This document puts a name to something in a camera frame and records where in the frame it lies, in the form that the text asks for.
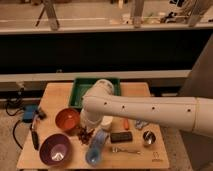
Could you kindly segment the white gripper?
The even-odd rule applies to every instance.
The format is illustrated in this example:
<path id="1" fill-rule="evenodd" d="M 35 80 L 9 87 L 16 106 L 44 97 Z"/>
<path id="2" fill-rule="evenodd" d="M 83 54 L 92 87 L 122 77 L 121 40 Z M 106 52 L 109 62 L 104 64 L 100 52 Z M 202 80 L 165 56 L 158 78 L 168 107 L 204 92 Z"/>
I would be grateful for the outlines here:
<path id="1" fill-rule="evenodd" d="M 82 111 L 80 114 L 80 125 L 87 131 L 97 128 L 102 121 L 100 114 Z"/>

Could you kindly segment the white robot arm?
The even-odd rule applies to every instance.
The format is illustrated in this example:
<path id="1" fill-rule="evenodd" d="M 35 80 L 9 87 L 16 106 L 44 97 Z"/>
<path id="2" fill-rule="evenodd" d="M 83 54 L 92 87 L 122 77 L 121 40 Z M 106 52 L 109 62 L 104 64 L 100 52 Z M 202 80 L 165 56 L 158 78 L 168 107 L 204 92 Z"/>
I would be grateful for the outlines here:
<path id="1" fill-rule="evenodd" d="M 83 95 L 81 124 L 96 128 L 104 116 L 142 120 L 213 138 L 213 99 L 199 97 L 125 97 L 99 79 Z"/>

